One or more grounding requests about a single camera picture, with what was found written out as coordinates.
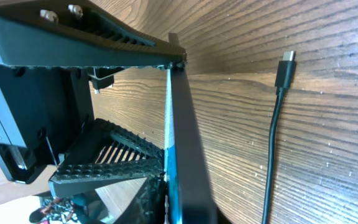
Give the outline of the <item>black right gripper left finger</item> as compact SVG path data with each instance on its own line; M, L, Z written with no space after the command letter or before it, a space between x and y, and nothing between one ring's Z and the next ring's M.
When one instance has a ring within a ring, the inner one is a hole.
M92 1L0 1L0 65L159 67L182 63L185 54Z

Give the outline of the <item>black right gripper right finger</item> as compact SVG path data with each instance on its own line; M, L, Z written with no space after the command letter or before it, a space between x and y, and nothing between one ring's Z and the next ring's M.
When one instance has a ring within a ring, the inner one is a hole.
M49 179L55 197L94 190L125 180L160 177L163 150L140 136L96 119L78 136Z

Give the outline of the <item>Samsung Galaxy smartphone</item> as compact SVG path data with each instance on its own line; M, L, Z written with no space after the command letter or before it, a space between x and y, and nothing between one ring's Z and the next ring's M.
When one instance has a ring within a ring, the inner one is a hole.
M217 223L198 123L184 67L167 70L164 171L167 223Z

